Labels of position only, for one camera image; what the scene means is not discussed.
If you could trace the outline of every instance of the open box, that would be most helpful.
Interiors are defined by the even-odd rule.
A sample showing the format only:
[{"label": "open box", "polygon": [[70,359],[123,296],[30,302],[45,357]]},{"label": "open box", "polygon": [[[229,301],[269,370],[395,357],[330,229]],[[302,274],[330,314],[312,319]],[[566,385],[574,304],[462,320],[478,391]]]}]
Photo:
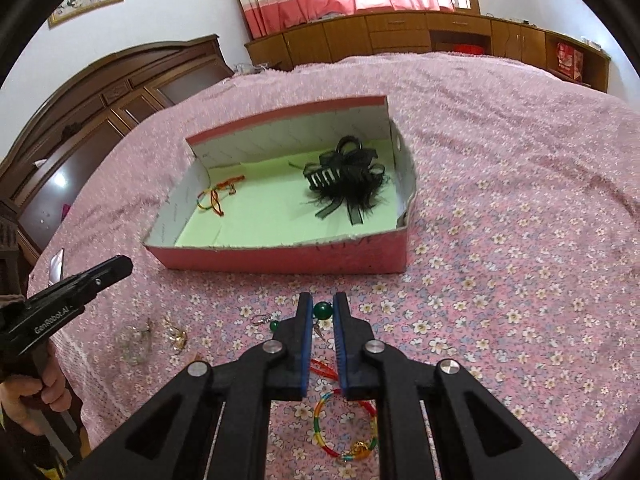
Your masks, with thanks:
[{"label": "open box", "polygon": [[[324,219],[300,170],[355,136],[385,166],[376,205],[352,225],[346,206]],[[196,159],[160,208],[145,247],[169,269],[286,274],[381,274],[406,269],[415,167],[386,97],[279,108],[188,137]],[[243,175],[220,195],[224,216],[197,207],[203,190]]]}]

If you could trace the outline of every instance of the black ribbon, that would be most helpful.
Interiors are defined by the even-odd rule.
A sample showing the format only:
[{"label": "black ribbon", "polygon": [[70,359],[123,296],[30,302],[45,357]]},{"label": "black ribbon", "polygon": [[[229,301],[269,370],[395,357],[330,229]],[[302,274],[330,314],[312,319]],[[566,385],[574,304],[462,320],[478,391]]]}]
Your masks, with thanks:
[{"label": "black ribbon", "polygon": [[[355,147],[345,151],[350,144]],[[319,202],[331,201],[316,213],[318,218],[326,218],[346,202],[351,224],[362,224],[362,212],[375,205],[373,199],[385,175],[382,164],[372,164],[375,158],[376,150],[363,148],[357,137],[346,136],[335,150],[320,155],[318,164],[305,166],[302,173]]]}]

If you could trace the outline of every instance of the screw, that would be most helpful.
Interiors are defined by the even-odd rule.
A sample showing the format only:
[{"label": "screw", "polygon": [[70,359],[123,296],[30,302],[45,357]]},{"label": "screw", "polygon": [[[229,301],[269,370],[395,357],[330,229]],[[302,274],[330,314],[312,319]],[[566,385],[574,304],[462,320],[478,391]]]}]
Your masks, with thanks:
[{"label": "screw", "polygon": [[202,377],[207,371],[209,371],[209,366],[202,361],[191,363],[187,368],[187,372],[191,377]]},{"label": "screw", "polygon": [[262,349],[267,352],[267,354],[277,354],[283,347],[284,345],[277,339],[269,339],[262,345]]},{"label": "screw", "polygon": [[385,344],[378,339],[372,339],[364,344],[364,348],[367,352],[372,354],[379,354],[385,350]]},{"label": "screw", "polygon": [[449,375],[457,374],[460,371],[460,364],[453,359],[444,359],[440,362],[440,370]]}]

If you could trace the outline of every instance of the dark wood headboard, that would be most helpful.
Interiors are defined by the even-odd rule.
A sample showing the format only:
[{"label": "dark wood headboard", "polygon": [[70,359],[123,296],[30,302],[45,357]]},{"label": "dark wood headboard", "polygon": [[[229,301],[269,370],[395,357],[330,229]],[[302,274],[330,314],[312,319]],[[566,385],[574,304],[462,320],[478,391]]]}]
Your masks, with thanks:
[{"label": "dark wood headboard", "polygon": [[60,225],[63,207],[133,127],[232,73],[212,35],[129,48],[64,83],[0,164],[0,189],[17,206],[27,261],[34,264]]}]

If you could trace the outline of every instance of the pink floral bedspread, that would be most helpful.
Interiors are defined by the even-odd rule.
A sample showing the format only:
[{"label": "pink floral bedspread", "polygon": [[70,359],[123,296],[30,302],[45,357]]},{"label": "pink floral bedspread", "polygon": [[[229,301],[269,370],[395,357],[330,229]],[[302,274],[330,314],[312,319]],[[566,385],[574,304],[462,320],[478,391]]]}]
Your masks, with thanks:
[{"label": "pink floral bedspread", "polygon": [[[388,95],[419,172],[409,267],[386,276],[251,276],[166,270],[141,245],[192,154],[184,138],[311,100]],[[84,400],[96,446],[196,352],[213,364],[270,338],[258,313],[291,316],[297,294],[338,290],[379,339],[434,363],[454,356],[564,462],[594,478],[640,422],[638,281],[640,116],[616,98],[492,58],[389,55],[241,76],[162,111],[132,131],[76,199],[31,279],[50,257],[65,274],[114,254],[133,275],[102,293],[55,338]],[[173,355],[162,318],[188,332]],[[115,343],[149,318],[150,361],[130,366]],[[334,363],[331,322],[313,354]],[[311,439],[330,387],[311,377],[302,403],[274,403],[267,478],[377,478],[377,456],[353,465]],[[338,450],[369,431],[358,406],[332,400],[322,419]]]}]

